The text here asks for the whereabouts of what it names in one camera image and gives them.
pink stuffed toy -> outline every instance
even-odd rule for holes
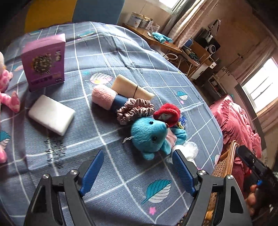
[[[4,92],[8,88],[9,82],[12,79],[13,74],[6,70],[4,65],[4,57],[0,52],[0,104],[8,106],[13,112],[18,113],[20,110],[20,100],[16,91],[13,91],[12,96],[5,94]],[[3,146],[0,144],[0,163],[7,161],[7,154],[4,151]]]

human hand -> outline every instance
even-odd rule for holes
[[[256,197],[255,197],[255,191],[256,191],[256,188],[258,186],[257,185],[252,185],[250,187],[250,194],[249,196],[247,197],[247,199],[245,199],[245,202],[246,202],[246,205],[247,205],[247,208],[249,210],[249,213],[250,213],[250,216],[252,217],[255,213],[255,209],[252,207],[256,204]]]

wooden desk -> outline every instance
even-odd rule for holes
[[[129,26],[129,25],[125,24],[125,23],[123,23],[123,27],[127,28],[127,29],[133,31],[135,34],[139,35],[149,45],[157,45],[157,46],[160,46],[162,48],[166,48],[168,50],[171,50],[171,51],[173,51],[175,53],[182,53],[181,50],[176,45],[174,45],[173,43],[163,43],[162,44],[159,41],[155,40],[153,37],[148,36],[147,32],[151,33],[151,31],[148,31],[148,30],[143,29],[143,28],[135,28],[135,27]]]
[[[191,78],[192,75],[203,65],[203,63],[210,57],[210,54],[208,51],[206,51],[202,46],[200,46],[197,42],[193,42],[193,44],[190,46],[190,49],[197,55],[199,58],[200,64],[193,65],[193,64],[188,64],[187,62],[184,64],[179,65],[179,69],[187,74],[187,78]]]

pink curtain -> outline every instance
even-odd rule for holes
[[[278,97],[259,111],[257,116],[264,133],[278,124]]]
[[[174,44],[181,48],[187,40],[200,30],[201,24],[216,6],[218,0],[196,0],[192,7],[174,25],[168,37],[173,39]]]
[[[263,41],[261,41],[251,54],[244,59],[241,65],[231,72],[237,82],[239,84],[243,83],[249,75],[258,70],[262,64],[270,58],[275,47],[276,44],[273,42],[271,37],[266,37]]]

plaid bedsheet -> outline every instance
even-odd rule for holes
[[[21,51],[30,41],[65,33],[65,83],[30,93],[23,69]],[[130,126],[121,126],[113,113],[92,104],[95,86],[89,79],[102,72],[114,78],[122,74],[155,94],[156,109],[164,103],[179,107],[187,119],[188,141],[199,149],[198,168],[211,173],[222,150],[222,133],[208,106],[192,83],[171,63],[152,50],[133,32],[115,25],[84,22],[64,24],[25,34],[4,51],[7,69],[14,77],[6,93],[19,93],[21,111],[1,108],[1,130],[9,141],[8,162],[0,165],[0,221],[23,225],[35,188],[44,173],[64,175],[90,159],[91,150],[102,149],[104,164],[92,190],[84,196],[90,216],[99,225],[175,225],[188,210],[192,197],[158,152],[145,161],[131,144]],[[45,94],[73,108],[75,117],[64,137],[47,130],[28,117],[28,109]],[[168,195],[151,202],[159,190],[149,185],[164,183]],[[61,194],[67,225],[73,225]]]

